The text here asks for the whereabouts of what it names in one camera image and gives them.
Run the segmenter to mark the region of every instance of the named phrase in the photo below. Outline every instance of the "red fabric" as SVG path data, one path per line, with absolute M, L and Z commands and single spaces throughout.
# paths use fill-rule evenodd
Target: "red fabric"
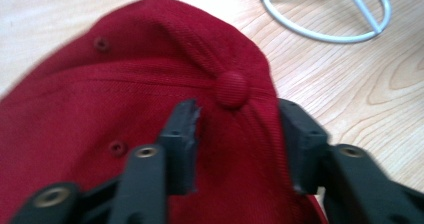
M 316 203 L 290 187 L 265 57 L 175 0 L 112 12 L 2 100 L 0 223 L 46 185 L 87 190 L 115 177 L 126 150 L 154 142 L 189 98 L 202 108 L 198 191 L 170 198 L 171 223 L 321 223 Z

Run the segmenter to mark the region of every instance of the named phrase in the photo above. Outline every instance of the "cap button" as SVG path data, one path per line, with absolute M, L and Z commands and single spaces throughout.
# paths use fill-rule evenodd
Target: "cap button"
M 216 100 L 226 109 L 242 107 L 249 99 L 249 93 L 249 83 L 239 72 L 224 72 L 216 80 Z

